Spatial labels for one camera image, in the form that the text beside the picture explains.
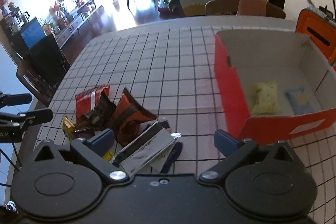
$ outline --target flower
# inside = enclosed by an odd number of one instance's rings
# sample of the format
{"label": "flower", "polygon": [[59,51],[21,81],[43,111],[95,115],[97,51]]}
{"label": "flower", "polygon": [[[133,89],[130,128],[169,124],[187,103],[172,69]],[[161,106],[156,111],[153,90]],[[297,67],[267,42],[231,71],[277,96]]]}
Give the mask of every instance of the flower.
{"label": "flower", "polygon": [[7,3],[8,0],[0,0],[0,8],[3,9]]}

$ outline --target dining table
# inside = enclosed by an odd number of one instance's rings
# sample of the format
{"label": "dining table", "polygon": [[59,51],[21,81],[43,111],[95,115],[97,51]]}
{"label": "dining table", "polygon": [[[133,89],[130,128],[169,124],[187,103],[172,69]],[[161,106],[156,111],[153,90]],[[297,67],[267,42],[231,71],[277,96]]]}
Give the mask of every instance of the dining table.
{"label": "dining table", "polygon": [[[109,84],[109,98],[117,104],[126,87],[139,104],[166,118],[172,131],[182,134],[178,141],[183,149],[169,173],[199,175],[224,159],[213,140],[218,128],[227,129],[213,71],[216,32],[294,32],[295,26],[295,21],[278,18],[204,16],[154,22],[98,36],[86,45],[58,87],[49,107],[54,118],[41,126],[36,145],[44,139],[55,144],[69,142],[62,121],[67,116],[76,122],[76,94]],[[332,132],[323,130],[287,140],[318,185],[318,197],[310,213],[317,223],[334,223],[328,217],[336,215],[328,211],[328,206],[335,207],[336,197],[336,158],[332,158],[336,138]],[[117,153],[121,148],[115,141],[112,151]],[[329,149],[330,156],[321,158],[322,149]],[[155,170],[146,166],[141,172]]]}

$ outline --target red snack package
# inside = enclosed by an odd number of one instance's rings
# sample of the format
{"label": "red snack package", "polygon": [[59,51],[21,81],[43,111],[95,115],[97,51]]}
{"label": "red snack package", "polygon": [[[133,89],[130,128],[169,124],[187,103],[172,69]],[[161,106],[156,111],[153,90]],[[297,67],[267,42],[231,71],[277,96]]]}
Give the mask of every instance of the red snack package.
{"label": "red snack package", "polygon": [[102,91],[104,91],[105,94],[109,96],[110,85],[99,85],[75,95],[76,122],[83,121],[83,118],[81,117],[82,114],[89,112],[99,103],[100,94]]}

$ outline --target blue screen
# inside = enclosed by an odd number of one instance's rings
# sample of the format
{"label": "blue screen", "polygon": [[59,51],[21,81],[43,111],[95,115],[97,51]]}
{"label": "blue screen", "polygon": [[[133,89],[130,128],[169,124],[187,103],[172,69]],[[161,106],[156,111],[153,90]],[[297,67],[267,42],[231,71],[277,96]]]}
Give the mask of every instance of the blue screen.
{"label": "blue screen", "polygon": [[31,48],[46,35],[37,20],[32,20],[32,22],[29,24],[30,25],[21,32],[21,37],[25,41],[28,48]]}

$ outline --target flower vase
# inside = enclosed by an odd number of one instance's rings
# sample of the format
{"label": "flower vase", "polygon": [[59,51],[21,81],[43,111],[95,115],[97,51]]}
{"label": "flower vase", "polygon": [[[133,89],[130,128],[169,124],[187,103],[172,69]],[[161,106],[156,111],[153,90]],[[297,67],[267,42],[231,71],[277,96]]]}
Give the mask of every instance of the flower vase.
{"label": "flower vase", "polygon": [[1,11],[2,11],[2,16],[5,17],[8,15],[8,11],[6,10],[5,7],[1,8]]}

